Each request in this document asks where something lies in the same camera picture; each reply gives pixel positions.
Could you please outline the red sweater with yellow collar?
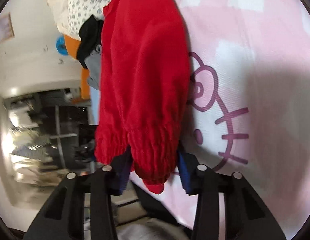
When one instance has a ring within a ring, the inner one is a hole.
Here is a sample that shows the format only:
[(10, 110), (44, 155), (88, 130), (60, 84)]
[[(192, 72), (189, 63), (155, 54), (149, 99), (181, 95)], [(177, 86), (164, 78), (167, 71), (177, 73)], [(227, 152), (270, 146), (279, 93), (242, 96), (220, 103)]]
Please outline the red sweater with yellow collar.
[(135, 173), (162, 193), (175, 170), (190, 81), (184, 20), (174, 0), (112, 0), (103, 9), (95, 156), (131, 150)]

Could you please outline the cluttered dark shelf unit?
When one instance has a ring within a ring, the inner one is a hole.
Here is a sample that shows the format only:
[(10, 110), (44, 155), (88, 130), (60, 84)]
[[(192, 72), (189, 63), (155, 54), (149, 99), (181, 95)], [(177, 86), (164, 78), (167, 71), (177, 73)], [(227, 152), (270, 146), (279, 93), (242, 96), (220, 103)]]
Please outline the cluttered dark shelf unit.
[(59, 89), (5, 99), (7, 168), (19, 183), (53, 187), (70, 171), (94, 172), (99, 94)]

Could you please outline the pink checked cartoon bedsheet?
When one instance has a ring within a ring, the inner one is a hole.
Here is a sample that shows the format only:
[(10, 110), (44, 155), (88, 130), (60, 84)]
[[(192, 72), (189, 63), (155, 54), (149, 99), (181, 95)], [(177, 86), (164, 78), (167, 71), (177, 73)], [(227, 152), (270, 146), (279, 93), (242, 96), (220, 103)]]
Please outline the pink checked cartoon bedsheet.
[(287, 239), (310, 216), (310, 15), (300, 0), (175, 0), (191, 44), (182, 144), (240, 172)]

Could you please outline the grey garment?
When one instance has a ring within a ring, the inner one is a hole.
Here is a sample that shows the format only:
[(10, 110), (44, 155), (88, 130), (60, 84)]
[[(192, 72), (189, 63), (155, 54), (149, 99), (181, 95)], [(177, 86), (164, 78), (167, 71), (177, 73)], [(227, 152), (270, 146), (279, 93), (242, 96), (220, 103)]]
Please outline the grey garment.
[(89, 70), (88, 85), (96, 90), (100, 90), (101, 54), (102, 46), (98, 44), (84, 60)]

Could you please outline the black garment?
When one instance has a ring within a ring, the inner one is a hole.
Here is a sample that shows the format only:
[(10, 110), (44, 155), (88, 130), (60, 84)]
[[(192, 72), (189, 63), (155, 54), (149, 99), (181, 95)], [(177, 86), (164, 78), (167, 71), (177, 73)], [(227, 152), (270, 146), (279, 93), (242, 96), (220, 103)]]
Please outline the black garment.
[(101, 32), (103, 24), (103, 20), (99, 20), (94, 15), (91, 15), (79, 30), (81, 43), (77, 51), (76, 59), (84, 69), (87, 69), (87, 66), (84, 62), (85, 58), (89, 56), (91, 51), (95, 49), (98, 44), (101, 44)]

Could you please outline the white floral pillow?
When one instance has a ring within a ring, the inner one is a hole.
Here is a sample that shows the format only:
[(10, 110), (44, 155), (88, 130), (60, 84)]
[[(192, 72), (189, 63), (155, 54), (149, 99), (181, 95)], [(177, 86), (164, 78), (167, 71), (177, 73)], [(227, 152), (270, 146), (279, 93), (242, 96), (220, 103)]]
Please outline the white floral pillow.
[(104, 20), (103, 8), (111, 0), (68, 0), (68, 36), (79, 38), (79, 31), (84, 22), (94, 16), (96, 20)]

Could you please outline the cream folded blanket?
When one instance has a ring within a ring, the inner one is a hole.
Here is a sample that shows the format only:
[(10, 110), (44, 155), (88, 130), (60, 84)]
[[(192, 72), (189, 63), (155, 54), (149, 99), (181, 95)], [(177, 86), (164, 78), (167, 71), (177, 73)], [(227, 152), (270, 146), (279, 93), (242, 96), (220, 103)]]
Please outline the cream folded blanket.
[(47, 0), (58, 31), (64, 35), (70, 36), (68, 2), (69, 0)]

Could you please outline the blue round wall fan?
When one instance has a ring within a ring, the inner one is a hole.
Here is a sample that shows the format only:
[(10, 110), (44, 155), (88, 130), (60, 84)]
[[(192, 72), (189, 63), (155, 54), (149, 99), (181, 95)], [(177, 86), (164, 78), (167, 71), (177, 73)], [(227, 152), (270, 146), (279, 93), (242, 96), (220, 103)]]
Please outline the blue round wall fan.
[(58, 37), (56, 40), (56, 50), (58, 51), (59, 54), (63, 56), (68, 56), (68, 51), (66, 48), (66, 43), (63, 35)]

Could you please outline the orange bed frame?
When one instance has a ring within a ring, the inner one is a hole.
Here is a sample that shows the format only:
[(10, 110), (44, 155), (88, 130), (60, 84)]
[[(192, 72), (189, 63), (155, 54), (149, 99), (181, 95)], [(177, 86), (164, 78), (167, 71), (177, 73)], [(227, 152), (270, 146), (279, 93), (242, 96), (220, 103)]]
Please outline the orange bed frame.
[[(68, 35), (63, 35), (66, 50), (68, 55), (76, 60), (77, 51), (80, 45), (79, 40), (75, 40)], [(84, 102), (90, 100), (90, 86), (88, 85), (87, 78), (89, 77), (89, 70), (82, 68), (81, 70), (81, 86), (80, 86), (80, 96), (73, 98), (71, 101), (73, 104)]]

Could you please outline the framed wall picture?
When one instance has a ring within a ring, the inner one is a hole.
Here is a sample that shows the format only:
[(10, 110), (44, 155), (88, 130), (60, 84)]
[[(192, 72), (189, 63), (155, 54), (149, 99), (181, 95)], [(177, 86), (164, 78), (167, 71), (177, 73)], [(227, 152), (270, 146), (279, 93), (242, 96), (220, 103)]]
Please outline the framed wall picture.
[(13, 38), (15, 33), (13, 31), (11, 15), (6, 14), (0, 17), (0, 43)]

